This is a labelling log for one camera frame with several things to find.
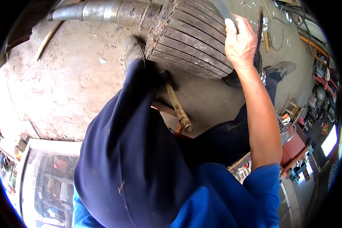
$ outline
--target gray sneaker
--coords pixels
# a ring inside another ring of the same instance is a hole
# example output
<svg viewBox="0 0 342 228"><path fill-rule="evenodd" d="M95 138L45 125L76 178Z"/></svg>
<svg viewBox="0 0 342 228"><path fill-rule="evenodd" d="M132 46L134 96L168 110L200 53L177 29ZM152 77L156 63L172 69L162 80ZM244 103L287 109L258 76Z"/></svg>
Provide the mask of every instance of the gray sneaker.
<svg viewBox="0 0 342 228"><path fill-rule="evenodd" d="M276 66L267 66L264 68L266 75L271 73L279 72L281 80L296 69L296 64L293 62L281 62Z"/></svg>
<svg viewBox="0 0 342 228"><path fill-rule="evenodd" d="M120 64L127 75L128 65L133 59L141 59L144 63L145 45L136 35L129 35L123 40Z"/></svg>

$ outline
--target forearm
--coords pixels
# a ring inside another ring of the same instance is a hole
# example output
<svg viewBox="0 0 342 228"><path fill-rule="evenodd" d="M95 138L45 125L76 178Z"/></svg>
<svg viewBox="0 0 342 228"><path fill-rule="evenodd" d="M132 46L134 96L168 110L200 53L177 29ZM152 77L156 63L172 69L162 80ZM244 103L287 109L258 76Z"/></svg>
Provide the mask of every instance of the forearm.
<svg viewBox="0 0 342 228"><path fill-rule="evenodd" d="M280 131L274 106L255 68L237 70L246 98L252 169L280 163Z"/></svg>

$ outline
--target blue shirt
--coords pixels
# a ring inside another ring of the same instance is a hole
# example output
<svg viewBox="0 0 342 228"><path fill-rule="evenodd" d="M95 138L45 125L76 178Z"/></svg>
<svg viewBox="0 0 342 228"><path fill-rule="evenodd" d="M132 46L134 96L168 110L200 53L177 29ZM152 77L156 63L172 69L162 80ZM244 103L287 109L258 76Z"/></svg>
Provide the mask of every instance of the blue shirt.
<svg viewBox="0 0 342 228"><path fill-rule="evenodd" d="M278 227L278 164L251 172L241 185L223 166L204 163L194 172L195 191L170 227ZM103 227L88 212L74 186L74 228Z"/></svg>

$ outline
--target navy blue trousers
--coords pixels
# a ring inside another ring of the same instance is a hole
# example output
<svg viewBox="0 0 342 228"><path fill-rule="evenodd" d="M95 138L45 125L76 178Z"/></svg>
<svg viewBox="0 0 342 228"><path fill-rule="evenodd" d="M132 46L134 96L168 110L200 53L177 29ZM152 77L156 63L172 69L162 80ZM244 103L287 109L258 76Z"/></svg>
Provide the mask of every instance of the navy blue trousers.
<svg viewBox="0 0 342 228"><path fill-rule="evenodd" d="M90 123L74 171L76 190L105 227L167 227L194 189L192 169L231 165L249 152L247 112L192 140L176 139L151 108L158 76L133 60L123 88ZM277 81L266 80L274 101Z"/></svg>

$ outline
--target dirty floor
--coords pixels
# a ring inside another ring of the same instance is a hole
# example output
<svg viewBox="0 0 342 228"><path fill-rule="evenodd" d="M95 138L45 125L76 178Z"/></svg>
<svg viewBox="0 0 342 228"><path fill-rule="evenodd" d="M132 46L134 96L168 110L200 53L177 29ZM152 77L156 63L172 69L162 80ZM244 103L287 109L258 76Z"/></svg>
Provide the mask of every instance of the dirty floor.
<svg viewBox="0 0 342 228"><path fill-rule="evenodd" d="M241 5L231 1L230 5L234 13L257 23L260 4L265 13L266 8L261 0L254 0L256 6L252 2L246 0ZM271 16L278 16L274 2L266 3ZM30 120L41 139L65 136L83 140L89 123L122 88L125 77L120 68L120 47L124 37L140 33L109 23L65 21L37 62L37 48L53 23L46 19L38 23L30 40L13 48L9 61L0 69L0 93L5 94L0 96L0 126L5 131L3 128ZM303 106L314 86L314 58L305 52L309 46L299 39L294 27L274 20L269 29L274 45L278 47L282 42L282 47L279 51L270 48L266 53L261 43L263 66L281 61L297 65L296 71L278 84L275 108L283 107L288 94L295 94ZM100 64L99 57L108 62ZM168 69L179 86L177 95L194 125L194 131L187 134L191 137L233 120L245 103L242 89L233 89L221 80L207 80L164 64L160 67ZM171 104L165 91L158 96ZM6 121L8 118L12 119L11 125ZM167 126L176 128L173 117L166 115L164 119Z"/></svg>

